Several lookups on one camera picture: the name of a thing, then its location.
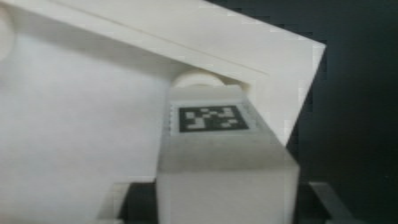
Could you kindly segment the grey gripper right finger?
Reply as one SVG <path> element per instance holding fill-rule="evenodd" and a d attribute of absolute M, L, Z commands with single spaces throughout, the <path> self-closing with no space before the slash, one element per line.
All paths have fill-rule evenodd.
<path fill-rule="evenodd" d="M 325 224 L 357 224 L 358 221 L 353 218 L 330 185 L 325 182 L 310 182 L 309 185 L 330 215 L 330 219 L 325 221 Z"/>

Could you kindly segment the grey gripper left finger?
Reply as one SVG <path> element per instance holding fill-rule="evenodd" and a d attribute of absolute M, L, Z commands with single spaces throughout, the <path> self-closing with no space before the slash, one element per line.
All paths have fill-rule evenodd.
<path fill-rule="evenodd" d="M 120 218 L 122 204 L 127 194 L 129 183 L 113 183 L 104 194 L 94 224 L 124 224 Z"/>

